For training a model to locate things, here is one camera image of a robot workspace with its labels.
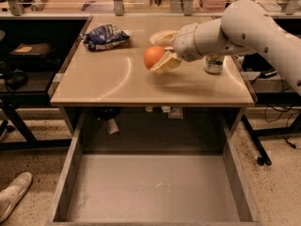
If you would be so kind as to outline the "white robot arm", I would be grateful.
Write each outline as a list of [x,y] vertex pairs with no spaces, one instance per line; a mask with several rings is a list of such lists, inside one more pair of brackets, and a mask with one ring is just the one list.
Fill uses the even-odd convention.
[[301,94],[301,39],[276,24],[265,10],[250,0],[228,6],[219,19],[188,24],[155,41],[169,48],[150,70],[171,71],[184,61],[204,57],[257,53]]

